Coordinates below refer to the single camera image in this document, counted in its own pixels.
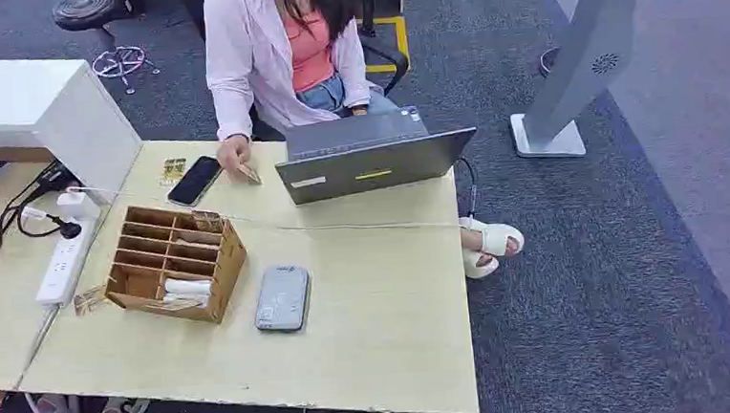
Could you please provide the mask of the person's right hand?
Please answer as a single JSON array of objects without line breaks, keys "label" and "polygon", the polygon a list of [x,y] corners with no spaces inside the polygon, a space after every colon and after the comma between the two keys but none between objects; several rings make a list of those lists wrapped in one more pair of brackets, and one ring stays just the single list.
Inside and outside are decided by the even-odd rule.
[{"label": "person's right hand", "polygon": [[221,141],[216,157],[221,167],[243,176],[242,169],[250,161],[251,142],[245,135],[234,134]]}]

